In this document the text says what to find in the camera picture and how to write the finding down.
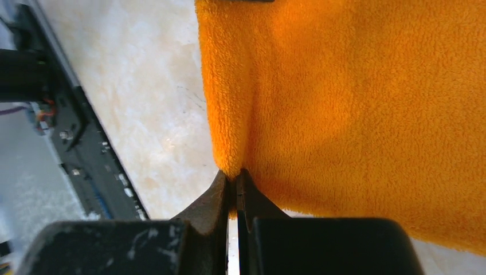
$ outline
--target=yellow object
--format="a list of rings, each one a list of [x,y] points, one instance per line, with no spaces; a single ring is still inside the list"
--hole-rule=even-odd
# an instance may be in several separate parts
[[[486,254],[486,1],[196,0],[214,158],[280,207]]]

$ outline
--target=terry cloth fabric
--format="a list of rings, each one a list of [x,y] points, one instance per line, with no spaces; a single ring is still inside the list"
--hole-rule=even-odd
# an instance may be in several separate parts
[[[216,164],[486,254],[486,1],[196,0]]]

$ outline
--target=white marble surface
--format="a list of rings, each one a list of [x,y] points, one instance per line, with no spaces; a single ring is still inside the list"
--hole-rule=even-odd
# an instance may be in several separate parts
[[[194,0],[41,0],[152,218],[201,195],[217,168],[202,91]],[[237,274],[236,224],[230,274]],[[484,274],[486,260],[414,241],[427,274]]]

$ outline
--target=beige tabletop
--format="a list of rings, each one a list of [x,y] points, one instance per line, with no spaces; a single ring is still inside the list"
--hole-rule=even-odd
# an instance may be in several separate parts
[[[40,0],[152,219],[200,196],[217,168],[194,0]],[[414,241],[427,274],[484,274],[486,258]],[[230,224],[230,274],[238,272]]]

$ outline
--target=towel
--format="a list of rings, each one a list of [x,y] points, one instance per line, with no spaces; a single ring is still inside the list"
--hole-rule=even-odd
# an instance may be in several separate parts
[[[486,1],[196,0],[217,166],[486,254]]]

